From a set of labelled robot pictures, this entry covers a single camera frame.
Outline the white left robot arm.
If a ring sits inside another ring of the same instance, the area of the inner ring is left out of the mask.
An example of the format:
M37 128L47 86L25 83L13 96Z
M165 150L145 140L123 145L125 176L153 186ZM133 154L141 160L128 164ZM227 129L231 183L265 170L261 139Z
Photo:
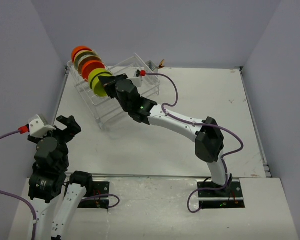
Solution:
M36 144L28 191L35 212L34 225L28 232L30 240L64 240L80 202L94 190L92 175L75 171L70 176L61 207L55 213L69 167L67 144L82 131L73 116L59 116L57 121L66 128L61 130L50 125L41 114L28 121L28 140Z

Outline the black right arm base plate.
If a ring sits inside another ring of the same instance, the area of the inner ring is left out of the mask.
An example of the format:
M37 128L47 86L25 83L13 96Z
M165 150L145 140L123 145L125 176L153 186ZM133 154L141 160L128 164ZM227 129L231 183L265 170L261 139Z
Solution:
M226 191L199 191L198 198L201 209L241 209L246 207L239 181L233 181Z

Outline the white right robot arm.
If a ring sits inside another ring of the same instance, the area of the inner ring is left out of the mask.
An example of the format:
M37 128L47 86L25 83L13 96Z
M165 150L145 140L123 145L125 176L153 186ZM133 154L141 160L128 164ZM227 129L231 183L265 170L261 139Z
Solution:
M214 118L200 120L168 111L165 104L141 96L125 74L100 76L98 80L107 96L116 99L135 122L162 127L191 140L195 155L208 165L213 182L211 190L220 197L231 191L232 176L222 155L224 136Z

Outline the lime green bowl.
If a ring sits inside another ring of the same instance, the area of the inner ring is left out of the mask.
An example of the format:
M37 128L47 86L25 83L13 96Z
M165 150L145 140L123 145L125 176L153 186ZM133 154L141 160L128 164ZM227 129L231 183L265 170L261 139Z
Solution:
M104 69L104 68L96 68L96 69L92 70L90 72L90 74L88 75L88 83L89 83L90 88L91 89L93 88L93 81L96 77L99 77L99 76L109 77L112 75L113 74L110 71L108 71L107 69Z
M111 73L101 72L98 74L93 74L89 77L89 85L93 93L99 97L106 97L107 93L103 88L102 83L99 80L99 77L111 77Z

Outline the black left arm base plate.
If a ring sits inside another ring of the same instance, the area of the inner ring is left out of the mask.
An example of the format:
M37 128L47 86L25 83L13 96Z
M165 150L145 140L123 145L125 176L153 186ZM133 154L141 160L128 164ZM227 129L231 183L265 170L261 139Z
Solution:
M85 198L97 195L108 194L110 189L109 181L94 181L91 190L86 194ZM109 209L109 198L94 198L81 202L78 205L79 209Z

